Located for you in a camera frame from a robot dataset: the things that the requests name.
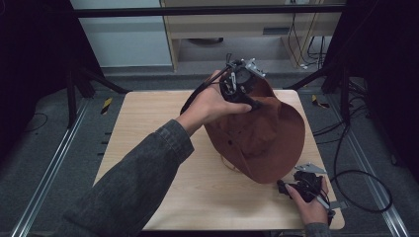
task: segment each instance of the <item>hand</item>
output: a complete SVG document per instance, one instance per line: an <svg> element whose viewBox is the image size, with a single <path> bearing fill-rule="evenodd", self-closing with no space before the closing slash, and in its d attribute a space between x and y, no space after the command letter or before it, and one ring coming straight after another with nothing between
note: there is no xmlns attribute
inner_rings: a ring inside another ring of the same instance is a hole
<svg viewBox="0 0 419 237"><path fill-rule="evenodd" d="M298 207L299 215L301 216L302 223L304 225L310 223L325 223L328 224L327 221L327 210L324 206L315 198L311 202L307 203L302 199L301 195L298 193L296 189L294 189L290 185L286 185L286 188L293 198L296 206ZM321 189L324 191L324 195L329 193L329 189L327 188L326 179L323 177L321 179Z"/></svg>
<svg viewBox="0 0 419 237"><path fill-rule="evenodd" d="M211 78L219 71L214 71ZM176 118L185 130L192 135L203 124L230 114L242 114L252 110L247 104L227 102L219 91L218 84L211 84L204 89L191 103L188 109Z"/></svg>

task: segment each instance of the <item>white wall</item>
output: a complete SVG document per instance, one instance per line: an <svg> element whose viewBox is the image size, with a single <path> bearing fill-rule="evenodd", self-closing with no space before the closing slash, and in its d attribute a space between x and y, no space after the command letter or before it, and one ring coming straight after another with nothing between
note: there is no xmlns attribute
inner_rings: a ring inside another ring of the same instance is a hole
<svg viewBox="0 0 419 237"><path fill-rule="evenodd" d="M158 0L71 0L74 9L160 7ZM171 66L162 17L80 19L101 67Z"/></svg>

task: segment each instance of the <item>gray sleeve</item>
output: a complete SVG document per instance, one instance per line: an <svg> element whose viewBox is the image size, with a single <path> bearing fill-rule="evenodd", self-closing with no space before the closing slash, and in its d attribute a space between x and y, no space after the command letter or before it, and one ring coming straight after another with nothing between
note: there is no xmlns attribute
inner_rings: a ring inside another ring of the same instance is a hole
<svg viewBox="0 0 419 237"><path fill-rule="evenodd" d="M175 120L149 134L64 213L56 236L135 236L194 151Z"/></svg>
<svg viewBox="0 0 419 237"><path fill-rule="evenodd" d="M329 226L324 223L310 223L304 226L307 237L331 237Z"/></svg>

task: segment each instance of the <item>wooden tabletop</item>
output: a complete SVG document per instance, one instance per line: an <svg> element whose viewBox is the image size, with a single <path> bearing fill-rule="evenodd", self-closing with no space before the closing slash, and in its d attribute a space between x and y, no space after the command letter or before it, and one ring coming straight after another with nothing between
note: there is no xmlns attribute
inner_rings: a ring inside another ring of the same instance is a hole
<svg viewBox="0 0 419 237"><path fill-rule="evenodd" d="M126 95L95 183L141 141L178 116L192 91L130 92ZM296 91L276 90L277 97L295 107L305 121L305 143L297 165L311 162L324 168ZM276 184L261 185L230 170L201 127L193 136L195 152L180 167L148 230L276 230L302 229L291 199ZM293 182L290 171L283 180ZM327 179L329 198L335 195ZM332 229L344 226L340 209Z"/></svg>

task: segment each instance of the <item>brown leather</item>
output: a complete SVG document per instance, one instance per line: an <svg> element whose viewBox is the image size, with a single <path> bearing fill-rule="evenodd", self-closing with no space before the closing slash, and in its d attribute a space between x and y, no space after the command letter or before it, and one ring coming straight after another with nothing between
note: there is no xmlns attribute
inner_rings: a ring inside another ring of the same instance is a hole
<svg viewBox="0 0 419 237"><path fill-rule="evenodd" d="M219 118L205 125L214 148L243 174L260 184L274 183L296 164L304 145L304 121L281 102L265 79L251 94L261 109Z"/></svg>

